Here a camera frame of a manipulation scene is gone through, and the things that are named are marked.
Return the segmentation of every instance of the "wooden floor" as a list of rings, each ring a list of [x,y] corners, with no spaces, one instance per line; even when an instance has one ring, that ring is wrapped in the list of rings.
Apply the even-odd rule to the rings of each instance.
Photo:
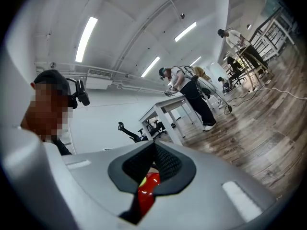
[[[264,88],[307,96],[306,49],[302,42],[288,45],[269,67],[275,76]],[[265,76],[256,85],[262,86],[268,79]],[[244,96],[249,89],[246,82],[225,97],[230,100]],[[250,101],[233,107],[231,114],[224,115],[223,111],[213,112],[217,125],[209,132],[191,125],[187,117],[179,119],[186,134],[181,139],[183,145],[222,157],[262,182],[277,198],[294,190],[307,165],[307,101],[276,90],[262,90]],[[161,140],[170,138],[164,135]]]

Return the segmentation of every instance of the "ceiling light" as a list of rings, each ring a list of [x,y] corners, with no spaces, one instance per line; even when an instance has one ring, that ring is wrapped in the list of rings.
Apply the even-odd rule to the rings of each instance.
[[[201,56],[199,56],[199,57],[190,65],[190,67],[193,66],[193,64],[194,64],[196,61],[198,61],[200,58],[201,58]]]
[[[187,34],[190,30],[192,30],[196,26],[196,22],[190,25],[186,30],[180,33],[177,37],[175,37],[175,41],[178,42],[180,38],[182,38],[185,34]]]
[[[77,55],[76,55],[76,61],[77,62],[82,62],[87,42],[88,42],[88,40],[91,36],[91,33],[92,33],[97,21],[98,20],[96,18],[91,17],[88,20],[88,22],[85,26],[85,29],[83,31],[83,34],[82,34],[82,37],[80,39],[80,43],[79,43],[79,46],[78,46],[78,50],[77,50]]]
[[[154,61],[149,65],[149,67],[148,67],[148,68],[145,70],[145,72],[141,75],[142,78],[146,76],[146,74],[150,71],[151,68],[154,67],[154,65],[158,62],[159,59],[160,59],[160,57],[158,57],[158,56],[154,59]]]

